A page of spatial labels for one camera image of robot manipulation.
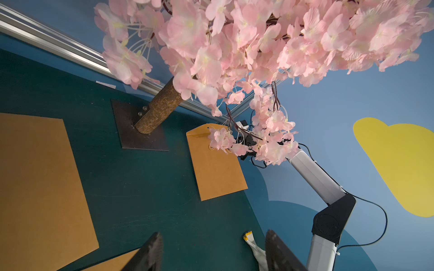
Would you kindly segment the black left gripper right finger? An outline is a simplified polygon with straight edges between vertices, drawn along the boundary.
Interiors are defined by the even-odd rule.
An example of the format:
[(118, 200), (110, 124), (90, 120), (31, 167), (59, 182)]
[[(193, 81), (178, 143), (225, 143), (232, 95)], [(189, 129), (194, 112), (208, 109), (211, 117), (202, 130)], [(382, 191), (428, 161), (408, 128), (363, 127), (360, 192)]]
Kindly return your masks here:
[(268, 230), (266, 234), (265, 247), (269, 271), (307, 271), (273, 230)]

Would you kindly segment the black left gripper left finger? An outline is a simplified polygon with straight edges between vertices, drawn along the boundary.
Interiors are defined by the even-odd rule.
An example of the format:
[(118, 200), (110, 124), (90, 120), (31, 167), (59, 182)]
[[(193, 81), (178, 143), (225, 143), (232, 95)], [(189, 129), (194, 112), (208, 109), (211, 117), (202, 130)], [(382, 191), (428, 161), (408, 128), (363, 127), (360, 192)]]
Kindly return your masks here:
[(163, 238), (155, 232), (133, 255), (121, 271), (160, 271), (163, 259)]

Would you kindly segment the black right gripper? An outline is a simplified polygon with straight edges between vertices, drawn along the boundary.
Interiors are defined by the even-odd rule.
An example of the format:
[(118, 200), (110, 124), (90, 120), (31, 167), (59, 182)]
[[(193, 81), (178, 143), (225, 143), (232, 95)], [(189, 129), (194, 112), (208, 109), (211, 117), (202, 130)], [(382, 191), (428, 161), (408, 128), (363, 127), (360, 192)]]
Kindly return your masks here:
[[(237, 121), (236, 126), (238, 127), (238, 136), (236, 139), (237, 143), (240, 143), (242, 145), (245, 145), (247, 147), (253, 147), (256, 145), (256, 142), (254, 141), (254, 137), (250, 135), (250, 125), (247, 123), (246, 120)], [(240, 159), (246, 159), (247, 157), (256, 157), (257, 152), (254, 150), (248, 150), (246, 154), (241, 155)]]

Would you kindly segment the brown kraft file bag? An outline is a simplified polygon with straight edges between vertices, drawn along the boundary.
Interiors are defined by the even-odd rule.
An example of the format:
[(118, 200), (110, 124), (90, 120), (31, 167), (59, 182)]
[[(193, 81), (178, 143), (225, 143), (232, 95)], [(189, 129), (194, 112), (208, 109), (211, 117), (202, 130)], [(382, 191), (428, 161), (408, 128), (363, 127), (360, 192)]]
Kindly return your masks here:
[(204, 124), (186, 133), (201, 201), (248, 188), (236, 155), (210, 147), (210, 129), (223, 125)]

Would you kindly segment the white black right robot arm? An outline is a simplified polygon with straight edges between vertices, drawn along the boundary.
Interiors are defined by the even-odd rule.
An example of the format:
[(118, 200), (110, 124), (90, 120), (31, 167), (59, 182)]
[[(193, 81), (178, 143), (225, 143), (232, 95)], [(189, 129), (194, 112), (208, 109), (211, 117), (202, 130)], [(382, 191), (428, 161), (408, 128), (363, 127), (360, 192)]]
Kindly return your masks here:
[(291, 198), (302, 196), (295, 184), (306, 182), (315, 197), (324, 201), (322, 210), (271, 199), (271, 187), (257, 170), (250, 174), (247, 198), (264, 235), (275, 234), (282, 248), (294, 254), (294, 264), (305, 264), (307, 271), (331, 271), (356, 199), (302, 149), (288, 163), (293, 171), (275, 179), (278, 191)]

